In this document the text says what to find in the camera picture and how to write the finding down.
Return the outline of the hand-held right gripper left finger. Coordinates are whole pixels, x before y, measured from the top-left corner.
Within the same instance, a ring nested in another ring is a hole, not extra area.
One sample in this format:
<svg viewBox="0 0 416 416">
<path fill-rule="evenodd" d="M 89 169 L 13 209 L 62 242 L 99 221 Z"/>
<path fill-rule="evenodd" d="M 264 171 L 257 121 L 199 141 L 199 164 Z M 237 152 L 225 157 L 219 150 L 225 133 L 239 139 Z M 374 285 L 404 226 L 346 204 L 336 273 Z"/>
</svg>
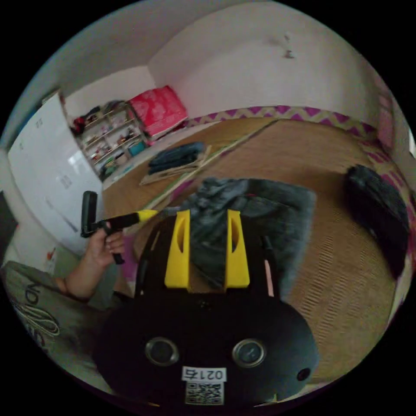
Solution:
<svg viewBox="0 0 416 416">
<path fill-rule="evenodd" d="M 178 211 L 173 223 L 164 284 L 168 289 L 190 289 L 190 211 Z"/>
</svg>

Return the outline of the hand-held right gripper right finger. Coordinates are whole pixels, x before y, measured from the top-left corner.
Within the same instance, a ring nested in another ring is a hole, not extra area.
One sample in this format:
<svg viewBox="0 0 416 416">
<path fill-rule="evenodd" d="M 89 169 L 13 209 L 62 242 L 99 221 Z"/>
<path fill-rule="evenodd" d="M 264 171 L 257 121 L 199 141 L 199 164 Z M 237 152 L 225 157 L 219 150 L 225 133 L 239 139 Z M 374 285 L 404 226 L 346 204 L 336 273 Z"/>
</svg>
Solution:
<svg viewBox="0 0 416 416">
<path fill-rule="evenodd" d="M 227 211 L 226 289 L 245 289 L 250 275 L 239 211 Z"/>
</svg>

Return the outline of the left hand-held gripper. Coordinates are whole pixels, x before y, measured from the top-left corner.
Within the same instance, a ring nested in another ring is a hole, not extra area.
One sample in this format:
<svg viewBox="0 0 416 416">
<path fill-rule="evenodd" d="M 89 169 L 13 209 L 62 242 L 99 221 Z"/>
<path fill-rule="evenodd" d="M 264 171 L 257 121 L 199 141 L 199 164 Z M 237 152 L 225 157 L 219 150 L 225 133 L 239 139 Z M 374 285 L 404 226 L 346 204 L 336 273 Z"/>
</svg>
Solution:
<svg viewBox="0 0 416 416">
<path fill-rule="evenodd" d="M 96 218 L 96 212 L 92 214 L 92 235 L 100 228 L 103 228 L 108 235 L 117 231 L 123 232 L 124 229 L 137 224 L 138 222 L 147 222 L 154 218 L 159 212 L 157 210 L 140 210 L 136 213 L 130 213 L 113 218 L 100 219 Z M 122 256 L 115 257 L 116 265 L 124 265 L 125 259 Z"/>
</svg>

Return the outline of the person's left hand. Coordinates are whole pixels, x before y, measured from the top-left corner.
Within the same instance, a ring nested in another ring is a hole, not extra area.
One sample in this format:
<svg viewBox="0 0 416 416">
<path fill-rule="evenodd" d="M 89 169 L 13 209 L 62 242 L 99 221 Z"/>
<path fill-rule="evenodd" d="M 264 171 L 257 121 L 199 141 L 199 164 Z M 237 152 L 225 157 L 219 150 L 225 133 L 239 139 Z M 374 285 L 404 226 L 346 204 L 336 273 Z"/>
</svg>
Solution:
<svg viewBox="0 0 416 416">
<path fill-rule="evenodd" d="M 108 235 L 100 228 L 89 239 L 83 264 L 91 272 L 102 272 L 116 262 L 115 257 L 122 256 L 125 249 L 124 234 L 117 231 Z"/>
</svg>

